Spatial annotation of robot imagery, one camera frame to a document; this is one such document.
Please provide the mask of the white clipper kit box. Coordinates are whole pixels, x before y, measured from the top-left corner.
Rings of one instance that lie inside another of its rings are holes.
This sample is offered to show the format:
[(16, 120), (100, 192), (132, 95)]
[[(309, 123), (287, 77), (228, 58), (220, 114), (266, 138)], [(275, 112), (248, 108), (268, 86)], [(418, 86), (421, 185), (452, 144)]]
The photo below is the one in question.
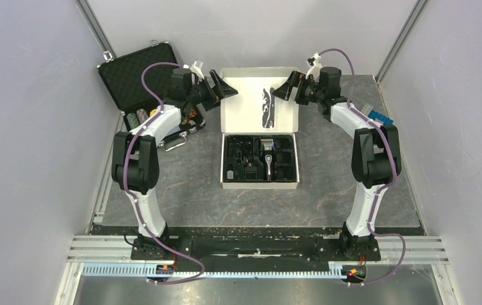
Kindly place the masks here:
[[(298, 174), (299, 106), (293, 100), (281, 100), (271, 90), (282, 85), (294, 67), (229, 67), (219, 74), (238, 95), (221, 101), (221, 174), (224, 189), (295, 189)], [(273, 139), (273, 151), (264, 152), (261, 139)], [(266, 178), (265, 155), (273, 154), (274, 175)], [(258, 180), (245, 180), (244, 167), (258, 166)], [(235, 178), (228, 180), (226, 172)]]

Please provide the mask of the black hair clipper body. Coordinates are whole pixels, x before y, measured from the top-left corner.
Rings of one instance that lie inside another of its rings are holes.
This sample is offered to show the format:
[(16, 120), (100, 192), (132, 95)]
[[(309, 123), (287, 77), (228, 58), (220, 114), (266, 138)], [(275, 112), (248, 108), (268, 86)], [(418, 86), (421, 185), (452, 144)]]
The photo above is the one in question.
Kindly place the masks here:
[(267, 178), (267, 181), (272, 181), (273, 175), (274, 175), (273, 154), (266, 154), (265, 155), (265, 163), (266, 163), (266, 178)]

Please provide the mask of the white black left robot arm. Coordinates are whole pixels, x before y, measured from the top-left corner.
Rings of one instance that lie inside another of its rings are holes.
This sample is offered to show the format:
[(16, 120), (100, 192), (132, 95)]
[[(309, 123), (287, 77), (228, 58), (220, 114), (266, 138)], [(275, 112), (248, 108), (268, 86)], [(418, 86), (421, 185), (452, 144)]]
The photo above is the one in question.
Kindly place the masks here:
[(156, 197), (160, 176), (157, 147), (175, 126), (182, 123), (200, 104), (206, 110), (222, 99), (238, 94), (216, 71), (210, 78), (199, 76), (193, 68), (172, 70), (170, 88), (153, 115), (129, 132), (114, 136), (111, 175), (132, 202), (137, 217), (135, 251), (163, 259), (171, 251), (168, 227)]

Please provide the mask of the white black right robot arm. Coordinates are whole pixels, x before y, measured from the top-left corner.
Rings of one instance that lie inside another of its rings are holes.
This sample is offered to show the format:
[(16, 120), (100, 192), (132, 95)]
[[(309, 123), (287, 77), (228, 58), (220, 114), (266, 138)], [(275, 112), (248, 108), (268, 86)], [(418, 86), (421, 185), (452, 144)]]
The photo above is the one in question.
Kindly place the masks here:
[(323, 67), (319, 76), (293, 71), (271, 95), (299, 105), (317, 104), (320, 114), (353, 140), (351, 171), (357, 181), (354, 203), (339, 235), (339, 252), (355, 259), (375, 247), (374, 224), (383, 195), (401, 171), (399, 134), (393, 124), (378, 123), (341, 94), (341, 70)]

